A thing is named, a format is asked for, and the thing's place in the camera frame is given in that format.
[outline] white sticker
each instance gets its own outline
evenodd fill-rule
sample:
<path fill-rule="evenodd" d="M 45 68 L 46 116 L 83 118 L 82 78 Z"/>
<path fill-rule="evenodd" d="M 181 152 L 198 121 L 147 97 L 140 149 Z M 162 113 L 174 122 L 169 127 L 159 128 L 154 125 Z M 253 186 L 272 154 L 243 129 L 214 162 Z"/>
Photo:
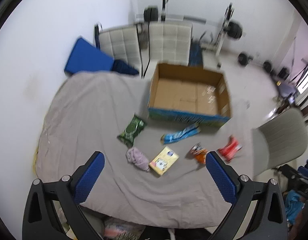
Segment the white sticker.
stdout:
<path fill-rule="evenodd" d="M 219 93 L 223 93 L 223 91 L 225 90 L 226 86 L 225 84 L 223 84 L 220 88 L 219 88 Z"/>
<path fill-rule="evenodd" d="M 222 115 L 224 115 L 226 113 L 226 111 L 228 110 L 228 105 L 224 106 L 222 108 Z"/>
<path fill-rule="evenodd" d="M 215 100 L 215 96 L 210 96 L 208 100 L 209 103 L 212 103 Z"/>
<path fill-rule="evenodd" d="M 201 95 L 204 96 L 206 94 L 211 94 L 214 91 L 215 91 L 215 87 L 208 86 L 207 88 L 204 89 L 204 91 Z"/>

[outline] cardboard box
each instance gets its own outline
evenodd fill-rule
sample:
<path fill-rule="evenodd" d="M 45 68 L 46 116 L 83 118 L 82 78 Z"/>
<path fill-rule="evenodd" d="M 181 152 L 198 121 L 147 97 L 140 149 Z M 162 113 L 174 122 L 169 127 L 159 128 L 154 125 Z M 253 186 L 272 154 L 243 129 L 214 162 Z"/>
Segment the cardboard box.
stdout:
<path fill-rule="evenodd" d="M 222 73 L 160 63 L 148 103 L 150 118 L 198 122 L 221 127 L 231 118 L 230 99 Z"/>

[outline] beige chair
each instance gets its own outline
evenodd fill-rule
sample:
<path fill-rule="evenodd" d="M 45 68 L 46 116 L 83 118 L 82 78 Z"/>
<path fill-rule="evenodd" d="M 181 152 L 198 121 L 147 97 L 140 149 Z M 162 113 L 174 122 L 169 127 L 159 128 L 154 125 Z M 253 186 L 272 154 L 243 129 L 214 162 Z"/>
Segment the beige chair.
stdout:
<path fill-rule="evenodd" d="M 101 50 L 114 59 L 121 59 L 143 73 L 141 50 L 136 26 L 104 30 L 99 34 Z"/>
<path fill-rule="evenodd" d="M 253 129 L 252 137 L 254 176 L 298 158 L 308 144 L 304 118 L 297 108 L 290 108 Z"/>
<path fill-rule="evenodd" d="M 150 59 L 187 66 L 192 28 L 184 22 L 151 22 Z"/>

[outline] crumpled towel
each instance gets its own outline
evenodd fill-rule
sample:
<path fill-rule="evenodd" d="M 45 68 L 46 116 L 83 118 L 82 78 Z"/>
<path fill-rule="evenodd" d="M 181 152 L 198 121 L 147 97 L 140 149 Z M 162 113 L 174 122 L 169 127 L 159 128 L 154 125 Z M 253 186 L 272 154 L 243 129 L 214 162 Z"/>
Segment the crumpled towel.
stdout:
<path fill-rule="evenodd" d="M 130 148 L 126 152 L 126 158 L 129 163 L 133 163 L 142 171 L 150 171 L 149 160 L 146 156 L 136 147 Z"/>
<path fill-rule="evenodd" d="M 304 206 L 304 203 L 300 201 L 300 197 L 294 190 L 291 190 L 285 200 L 286 217 L 291 225 L 295 224 L 295 219 Z"/>

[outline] blue cushion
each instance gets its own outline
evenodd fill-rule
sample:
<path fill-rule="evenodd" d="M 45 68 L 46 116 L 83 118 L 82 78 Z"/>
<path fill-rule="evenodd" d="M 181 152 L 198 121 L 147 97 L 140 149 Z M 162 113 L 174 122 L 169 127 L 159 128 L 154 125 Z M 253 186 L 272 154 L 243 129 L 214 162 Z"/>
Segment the blue cushion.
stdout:
<path fill-rule="evenodd" d="M 65 71 L 75 74 L 79 71 L 110 71 L 114 59 L 95 48 L 83 38 L 78 38 L 65 66 Z"/>
<path fill-rule="evenodd" d="M 124 61 L 120 59 L 116 59 L 113 63 L 112 71 L 116 71 L 121 74 L 127 74 L 127 75 L 139 75 L 139 72 L 137 69 L 131 67 L 130 65 L 126 64 Z"/>

